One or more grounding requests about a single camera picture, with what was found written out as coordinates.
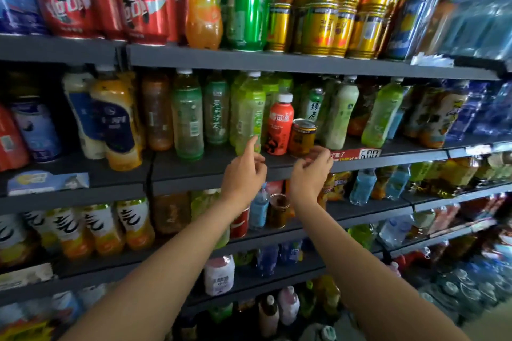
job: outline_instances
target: orange juice bottle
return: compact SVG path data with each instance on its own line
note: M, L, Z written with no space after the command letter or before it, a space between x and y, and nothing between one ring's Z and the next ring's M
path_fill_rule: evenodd
M217 50L222 39L221 0L189 0L185 35L195 49Z
M94 237L96 250L102 256L120 254L125 238L117 216L112 215L112 204L95 204L81 208L81 215Z
M88 258L94 251L94 241L73 208L48 210L46 218L62 244L69 260Z
M151 247L155 241L155 231L150 221L147 198L117 201L116 209L126 229L128 247L134 251Z

